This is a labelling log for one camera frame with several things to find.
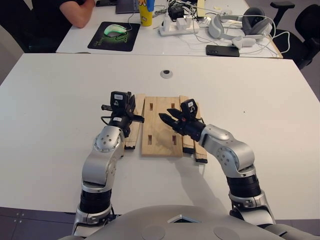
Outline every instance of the white table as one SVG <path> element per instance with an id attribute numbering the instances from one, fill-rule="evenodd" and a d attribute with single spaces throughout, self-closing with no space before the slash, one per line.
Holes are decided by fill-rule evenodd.
<path id="1" fill-rule="evenodd" d="M 155 5 L 165 5 L 165 0 L 156 0 Z M 205 8 L 215 10 L 231 9 L 233 14 L 242 15 L 248 9 L 248 5 L 244 0 L 206 0 Z M 61 45 L 57 49 L 58 53 L 80 53 L 88 52 L 92 54 L 125 54 L 125 55 L 171 55 L 171 56 L 206 56 L 206 45 L 214 43 L 199 42 L 193 34 L 180 35 L 180 36 L 160 36 L 159 29 L 154 29 L 160 26 L 163 22 L 164 15 L 159 15 L 152 20 L 152 26 L 140 26 L 137 38 L 131 52 L 126 51 L 111 51 L 100 49 L 87 48 L 91 39 L 95 35 L 101 22 L 122 22 L 127 23 L 131 14 L 115 14 L 115 6 L 95 7 L 90 21 L 84 28 L 77 28 L 72 26 Z M 140 23 L 140 14 L 136 13 L 130 19 L 130 23 Z M 239 36 L 242 33 L 239 29 L 229 29 L 228 34 Z M 208 28 L 202 28 L 199 31 L 199 36 L 208 40 L 214 41 L 208 33 Z M 267 45 L 269 39 L 265 38 L 260 42 L 262 45 Z M 222 46 L 230 46 L 229 40 L 217 40 L 216 43 Z M 282 58 L 278 49 L 271 42 L 267 46 L 269 49 L 264 48 L 261 52 L 253 52 L 261 49 L 261 46 L 255 44 L 253 47 L 245 47 L 240 50 L 241 57 L 254 57 L 254 58 Z"/>
<path id="2" fill-rule="evenodd" d="M 173 77 L 163 79 L 164 69 Z M 1 207 L 75 211 L 111 91 L 195 98 L 207 124 L 252 147 L 276 219 L 320 218 L 320 105 L 293 61 L 267 58 L 24 54 L 0 86 Z M 117 164 L 117 213 L 167 204 L 230 209 L 213 156 L 205 166 L 187 156 L 141 157 L 140 141 Z"/>

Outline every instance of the black chair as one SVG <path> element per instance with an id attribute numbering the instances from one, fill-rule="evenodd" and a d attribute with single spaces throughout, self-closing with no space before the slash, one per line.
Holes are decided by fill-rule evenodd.
<path id="1" fill-rule="evenodd" d="M 55 53 L 60 42 L 45 37 L 33 10 L 24 0 L 1 2 L 0 24 L 25 53 Z"/>
<path id="2" fill-rule="evenodd" d="M 278 9 L 275 18 L 275 34 L 281 34 L 286 30 L 277 29 L 277 26 L 288 9 L 292 9 L 295 5 L 290 1 L 271 2 L 271 7 Z M 301 41 L 297 36 L 290 32 L 290 50 L 283 53 L 283 58 L 292 59 L 299 69 L 312 62 L 314 56 L 320 50 L 320 6 L 313 4 L 305 8 L 297 17 L 295 21 L 295 29 L 304 38 Z M 280 35 L 273 39 L 280 52 L 288 49 L 288 35 L 287 33 Z"/>

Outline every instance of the mouse pad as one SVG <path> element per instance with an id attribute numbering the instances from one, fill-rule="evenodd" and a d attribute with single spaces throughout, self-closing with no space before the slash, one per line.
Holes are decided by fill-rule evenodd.
<path id="1" fill-rule="evenodd" d="M 130 29 L 131 25 L 132 29 L 120 36 L 109 37 L 104 34 L 104 31 L 111 24 L 118 24 L 126 29 Z M 135 45 L 140 24 L 130 23 L 130 25 L 126 22 L 103 21 L 89 43 L 88 49 L 131 52 Z"/>

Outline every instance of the person's arm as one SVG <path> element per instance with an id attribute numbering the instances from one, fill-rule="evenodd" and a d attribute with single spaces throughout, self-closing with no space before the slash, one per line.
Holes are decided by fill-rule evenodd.
<path id="1" fill-rule="evenodd" d="M 82 5 L 66 1 L 60 5 L 60 11 L 72 25 L 83 28 L 89 22 L 94 6 L 95 0 L 85 0 Z"/>

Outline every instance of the computer mouse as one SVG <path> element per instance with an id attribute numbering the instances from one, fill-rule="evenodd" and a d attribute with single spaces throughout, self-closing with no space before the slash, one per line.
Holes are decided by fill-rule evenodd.
<path id="1" fill-rule="evenodd" d="M 106 27 L 104 30 L 104 35 L 107 37 L 116 37 L 124 34 L 127 31 L 127 29 L 124 26 L 118 25 L 118 24 L 111 24 Z"/>

